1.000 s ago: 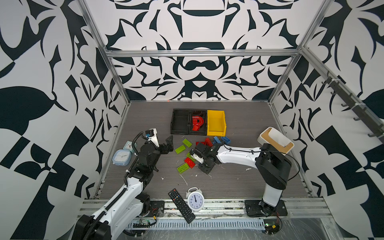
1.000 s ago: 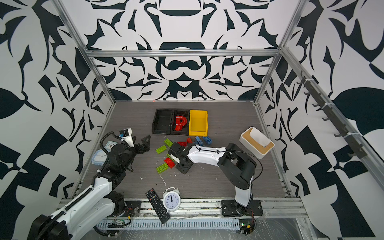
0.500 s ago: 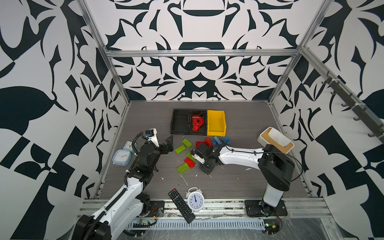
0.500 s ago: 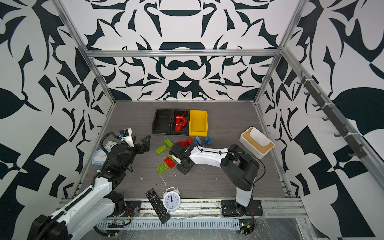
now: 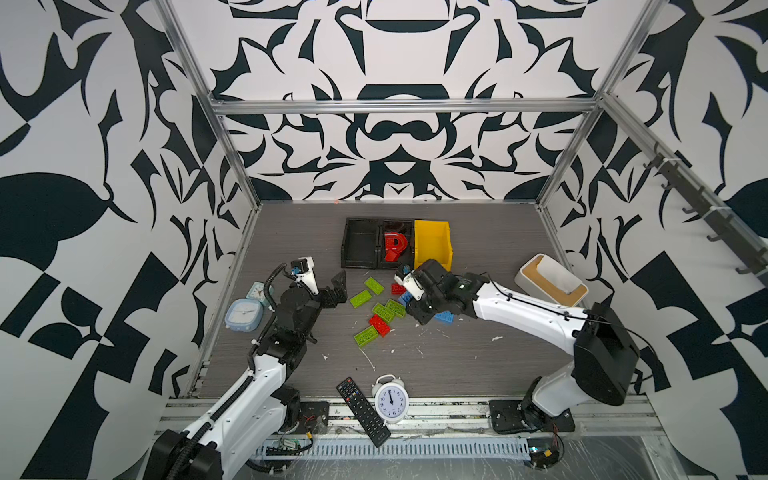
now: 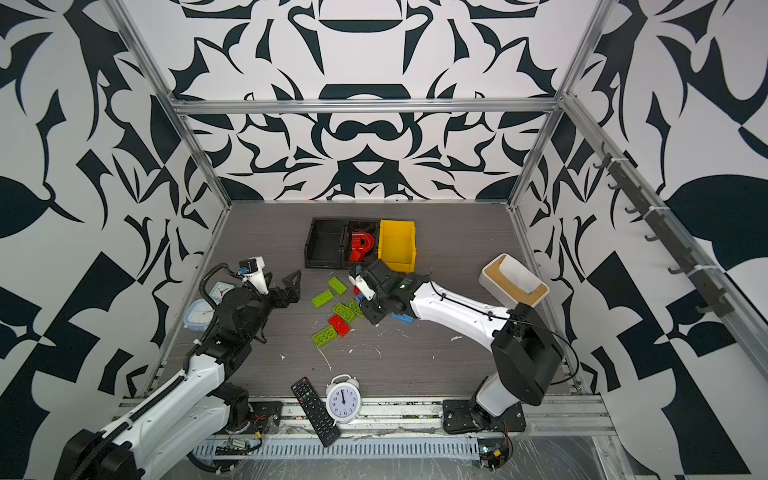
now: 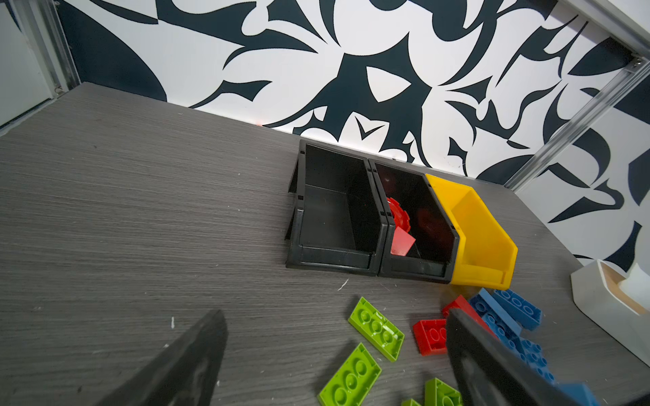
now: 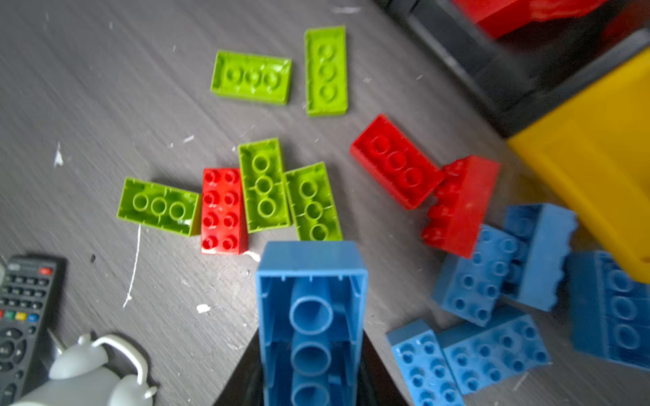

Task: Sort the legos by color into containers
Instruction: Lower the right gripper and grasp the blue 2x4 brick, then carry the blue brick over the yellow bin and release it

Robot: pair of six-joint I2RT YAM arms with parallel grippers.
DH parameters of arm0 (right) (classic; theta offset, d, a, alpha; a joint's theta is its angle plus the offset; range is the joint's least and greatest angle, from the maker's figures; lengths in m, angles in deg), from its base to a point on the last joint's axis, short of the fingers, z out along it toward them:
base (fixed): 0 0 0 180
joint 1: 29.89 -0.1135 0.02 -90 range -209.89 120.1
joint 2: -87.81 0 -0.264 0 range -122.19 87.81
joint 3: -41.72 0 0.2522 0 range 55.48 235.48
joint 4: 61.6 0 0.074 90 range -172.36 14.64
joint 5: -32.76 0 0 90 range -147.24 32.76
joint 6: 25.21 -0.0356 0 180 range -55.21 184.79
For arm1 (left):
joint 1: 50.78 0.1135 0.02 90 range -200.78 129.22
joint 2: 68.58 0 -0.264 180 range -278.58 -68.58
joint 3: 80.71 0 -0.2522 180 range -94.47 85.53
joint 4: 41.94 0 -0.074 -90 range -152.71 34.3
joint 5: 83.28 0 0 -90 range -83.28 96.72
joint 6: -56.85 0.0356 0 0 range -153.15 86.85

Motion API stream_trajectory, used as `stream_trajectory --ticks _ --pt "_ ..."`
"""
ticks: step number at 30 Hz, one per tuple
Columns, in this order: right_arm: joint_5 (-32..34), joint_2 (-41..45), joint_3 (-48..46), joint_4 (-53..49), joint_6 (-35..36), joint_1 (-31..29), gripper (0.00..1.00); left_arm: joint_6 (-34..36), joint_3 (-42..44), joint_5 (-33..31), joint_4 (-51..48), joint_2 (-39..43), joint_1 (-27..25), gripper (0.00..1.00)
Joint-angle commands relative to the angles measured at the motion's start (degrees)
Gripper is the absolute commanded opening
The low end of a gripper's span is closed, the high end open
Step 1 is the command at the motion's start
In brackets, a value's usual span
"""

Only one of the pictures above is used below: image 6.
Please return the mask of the red arch lego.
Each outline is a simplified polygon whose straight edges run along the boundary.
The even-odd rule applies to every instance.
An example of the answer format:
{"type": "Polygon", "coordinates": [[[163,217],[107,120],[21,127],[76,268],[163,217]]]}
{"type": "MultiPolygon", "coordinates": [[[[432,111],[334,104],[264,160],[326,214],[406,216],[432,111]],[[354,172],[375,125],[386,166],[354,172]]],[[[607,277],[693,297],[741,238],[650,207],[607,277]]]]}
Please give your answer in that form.
{"type": "Polygon", "coordinates": [[[351,234],[350,262],[362,262],[375,246],[374,238],[367,232],[353,232],[351,234]]]}

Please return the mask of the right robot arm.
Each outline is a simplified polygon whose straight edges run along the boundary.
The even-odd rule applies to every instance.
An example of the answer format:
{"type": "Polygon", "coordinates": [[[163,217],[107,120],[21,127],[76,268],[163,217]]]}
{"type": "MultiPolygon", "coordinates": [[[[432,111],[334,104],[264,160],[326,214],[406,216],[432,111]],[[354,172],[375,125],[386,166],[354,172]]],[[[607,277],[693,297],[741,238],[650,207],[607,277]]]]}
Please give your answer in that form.
{"type": "Polygon", "coordinates": [[[442,325],[487,349],[496,371],[481,383],[474,402],[492,418],[517,403],[540,405],[564,359],[565,339],[529,305],[493,307],[449,291],[429,276],[396,272],[381,260],[351,267],[349,280],[363,294],[361,310],[371,324],[406,315],[442,325]]]}

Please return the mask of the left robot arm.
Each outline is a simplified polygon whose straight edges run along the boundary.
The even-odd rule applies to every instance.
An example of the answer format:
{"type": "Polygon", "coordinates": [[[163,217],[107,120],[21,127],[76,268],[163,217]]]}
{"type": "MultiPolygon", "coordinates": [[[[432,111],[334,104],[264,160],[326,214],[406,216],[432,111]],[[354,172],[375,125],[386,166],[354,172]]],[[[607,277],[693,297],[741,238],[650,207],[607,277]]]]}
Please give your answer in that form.
{"type": "Polygon", "coordinates": [[[57,479],[159,479],[209,436],[240,430],[250,413],[246,390],[230,383],[252,350],[265,343],[271,313],[299,301],[302,273],[271,283],[257,257],[238,270],[214,266],[199,283],[212,319],[182,368],[138,406],[97,432],[82,430],[65,445],[57,479]],[[212,273],[223,270],[241,284],[219,301],[208,293],[212,273]]]}

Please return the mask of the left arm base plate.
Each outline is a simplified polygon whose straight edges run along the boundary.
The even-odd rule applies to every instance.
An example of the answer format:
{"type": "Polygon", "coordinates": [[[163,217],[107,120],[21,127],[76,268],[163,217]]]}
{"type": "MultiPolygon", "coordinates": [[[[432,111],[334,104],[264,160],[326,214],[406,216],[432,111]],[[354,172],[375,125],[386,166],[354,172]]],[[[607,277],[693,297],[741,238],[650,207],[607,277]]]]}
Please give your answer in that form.
{"type": "Polygon", "coordinates": [[[227,426],[230,435],[255,435],[276,432],[281,425],[283,403],[280,401],[250,402],[244,419],[234,426],[227,426]]]}

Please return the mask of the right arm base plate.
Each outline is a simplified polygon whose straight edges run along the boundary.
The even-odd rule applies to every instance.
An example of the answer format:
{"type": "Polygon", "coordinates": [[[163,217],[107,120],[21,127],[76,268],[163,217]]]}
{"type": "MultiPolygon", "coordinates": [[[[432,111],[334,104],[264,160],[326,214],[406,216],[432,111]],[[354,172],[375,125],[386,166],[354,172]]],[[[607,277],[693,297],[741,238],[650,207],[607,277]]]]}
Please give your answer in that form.
{"type": "Polygon", "coordinates": [[[493,416],[469,399],[442,402],[442,428],[451,435],[477,432],[524,432],[527,422],[520,402],[493,416]]]}

